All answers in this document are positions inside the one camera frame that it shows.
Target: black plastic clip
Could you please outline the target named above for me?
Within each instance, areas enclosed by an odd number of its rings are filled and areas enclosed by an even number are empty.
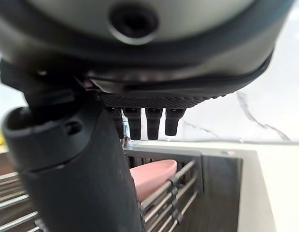
[[[147,138],[150,140],[158,139],[162,111],[163,109],[158,108],[145,109],[147,118]]]
[[[184,116],[186,109],[166,109],[165,134],[175,136],[177,134],[178,121]]]
[[[130,137],[132,140],[141,139],[141,108],[123,108],[124,115],[128,118]]]
[[[177,209],[175,209],[172,213],[172,218],[174,220],[177,220],[178,224],[180,224],[181,221],[183,220],[183,214],[179,212]]]
[[[120,139],[124,138],[124,123],[122,121],[121,109],[117,107],[107,107],[113,117],[113,121]]]

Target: pink object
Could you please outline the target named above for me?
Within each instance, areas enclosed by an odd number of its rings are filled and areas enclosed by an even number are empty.
[[[145,200],[161,187],[168,179],[176,174],[176,170],[177,162],[172,159],[147,163],[131,168],[130,172],[134,179],[139,201]]]

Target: white marble surface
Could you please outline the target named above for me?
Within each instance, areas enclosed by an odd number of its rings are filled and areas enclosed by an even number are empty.
[[[249,111],[259,124],[243,113],[238,94],[245,96]],[[0,84],[0,122],[10,109],[25,104],[21,93]],[[142,115],[142,139],[146,140],[145,113]],[[163,117],[160,140],[299,142],[299,0],[279,37],[271,65],[262,76],[239,93],[188,109],[175,137],[165,135],[164,121]],[[285,137],[260,124],[275,127]]]

